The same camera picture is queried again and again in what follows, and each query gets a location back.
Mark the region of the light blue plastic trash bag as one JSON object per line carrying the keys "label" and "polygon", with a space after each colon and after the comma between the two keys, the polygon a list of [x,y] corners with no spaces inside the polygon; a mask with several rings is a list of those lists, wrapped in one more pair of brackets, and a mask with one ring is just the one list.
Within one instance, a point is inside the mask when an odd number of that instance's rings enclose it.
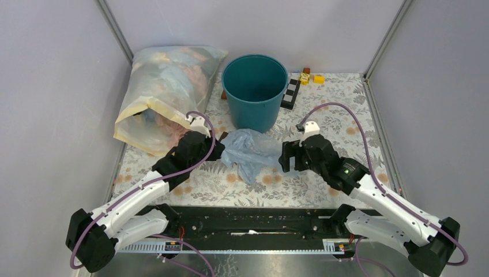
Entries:
{"label": "light blue plastic trash bag", "polygon": [[221,161],[227,166],[237,165],[239,176],[247,184],[253,184],[264,167],[270,167],[283,175],[279,164],[282,144],[267,134],[252,129],[238,129],[223,140],[225,150]]}

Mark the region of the teal plastic trash bin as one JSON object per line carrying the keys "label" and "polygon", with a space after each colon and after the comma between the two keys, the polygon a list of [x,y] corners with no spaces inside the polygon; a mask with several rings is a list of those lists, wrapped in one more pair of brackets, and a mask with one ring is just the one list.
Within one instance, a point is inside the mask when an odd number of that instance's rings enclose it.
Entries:
{"label": "teal plastic trash bin", "polygon": [[234,127],[261,133],[273,127],[288,86],[282,63],[267,55],[243,55],[224,68],[221,83]]}

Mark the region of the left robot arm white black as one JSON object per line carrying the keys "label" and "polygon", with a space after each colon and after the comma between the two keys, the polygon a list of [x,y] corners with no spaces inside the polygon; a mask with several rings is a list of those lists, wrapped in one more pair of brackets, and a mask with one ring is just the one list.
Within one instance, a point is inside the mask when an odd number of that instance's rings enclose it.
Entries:
{"label": "left robot arm white black", "polygon": [[174,236],[180,216],[169,205],[143,215],[140,212],[185,182],[203,162],[219,160],[224,149],[214,137],[189,131],[129,190],[91,212],[76,211],[66,237],[72,269],[84,267],[90,273],[97,272],[130,244],[156,234]]}

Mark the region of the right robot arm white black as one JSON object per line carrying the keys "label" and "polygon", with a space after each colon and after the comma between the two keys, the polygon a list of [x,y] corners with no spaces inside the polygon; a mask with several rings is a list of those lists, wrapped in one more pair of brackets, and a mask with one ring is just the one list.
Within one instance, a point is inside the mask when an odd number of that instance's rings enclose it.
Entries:
{"label": "right robot arm white black", "polygon": [[282,144],[279,163],[290,170],[310,170],[333,189],[344,192],[379,212],[384,220],[374,219],[343,204],[331,230],[340,238],[348,234],[376,240],[404,255],[427,276],[440,276],[456,249],[460,224],[451,217],[440,219],[419,209],[380,183],[369,169],[352,158],[340,157],[331,142],[316,134],[303,141]]}

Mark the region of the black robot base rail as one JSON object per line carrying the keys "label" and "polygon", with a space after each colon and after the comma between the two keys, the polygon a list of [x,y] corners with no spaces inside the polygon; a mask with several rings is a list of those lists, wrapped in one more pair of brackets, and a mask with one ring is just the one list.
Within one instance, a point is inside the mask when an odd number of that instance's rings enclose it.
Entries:
{"label": "black robot base rail", "polygon": [[162,235],[179,238],[200,251],[259,253],[323,252],[324,240],[347,243],[353,236],[347,230],[347,213],[353,206],[338,208],[252,208],[147,206],[169,217]]}

